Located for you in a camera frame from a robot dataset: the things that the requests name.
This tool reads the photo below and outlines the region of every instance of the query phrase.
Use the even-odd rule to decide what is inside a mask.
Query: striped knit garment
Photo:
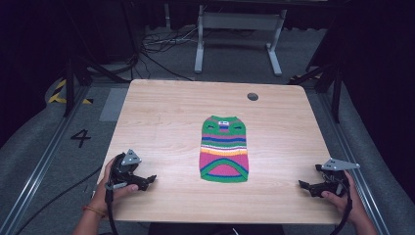
[[[249,164],[246,128],[237,117],[209,117],[202,129],[201,178],[215,182],[245,182]]]

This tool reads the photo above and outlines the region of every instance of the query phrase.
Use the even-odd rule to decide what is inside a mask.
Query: wrist bracelet
[[[99,210],[96,210],[96,209],[91,208],[91,207],[89,207],[89,206],[83,206],[83,207],[82,207],[82,210],[83,210],[83,211],[89,210],[89,211],[95,212],[95,213],[99,214],[99,215],[101,216],[101,218],[103,218],[103,217],[105,217],[105,216],[106,216],[106,214],[105,214],[104,212],[99,211]]]

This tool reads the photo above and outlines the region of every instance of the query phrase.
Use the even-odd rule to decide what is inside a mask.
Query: person's arm
[[[98,234],[98,226],[100,224],[102,214],[107,214],[107,204],[105,203],[105,194],[106,188],[105,184],[108,180],[111,166],[113,165],[114,159],[107,163],[105,168],[105,174],[103,179],[97,186],[95,195],[92,198],[91,202],[87,207],[90,209],[85,209],[82,215],[82,218],[77,223],[75,229],[73,230],[72,235],[96,235]],[[123,188],[114,190],[114,201],[113,204],[116,204],[116,201],[123,196],[132,193],[138,190],[138,186],[131,184]]]
[[[375,225],[367,215],[366,210],[363,207],[363,203],[360,200],[359,195],[357,194],[353,178],[346,171],[345,174],[350,184],[350,196],[353,200],[352,209],[350,214],[348,215],[347,221],[354,226],[357,235],[378,234]],[[336,194],[333,194],[329,191],[324,191],[321,193],[321,196],[323,196],[323,198],[327,199],[329,202],[333,203],[341,214],[344,213],[347,205],[347,195],[344,195],[343,197],[338,197]]]

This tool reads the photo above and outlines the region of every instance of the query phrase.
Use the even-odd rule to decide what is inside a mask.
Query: wooden table
[[[252,92],[258,100],[247,98]],[[202,124],[210,116],[236,116],[245,124],[247,182],[201,179]],[[158,177],[148,191],[115,207],[117,220],[334,224],[341,219],[331,204],[299,187],[299,179],[322,182],[314,165],[330,158],[300,86],[134,80],[104,165],[128,149],[143,160],[134,174]]]

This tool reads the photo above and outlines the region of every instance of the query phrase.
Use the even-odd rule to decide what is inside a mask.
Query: metal frame
[[[276,76],[281,76],[281,67],[278,63],[275,48],[284,24],[287,10],[281,11],[280,15],[261,14],[234,14],[234,13],[211,13],[205,12],[205,7],[200,5],[198,18],[198,48],[196,51],[195,73],[201,73],[204,61],[204,28],[234,28],[273,30],[273,40],[266,43],[269,60]]]

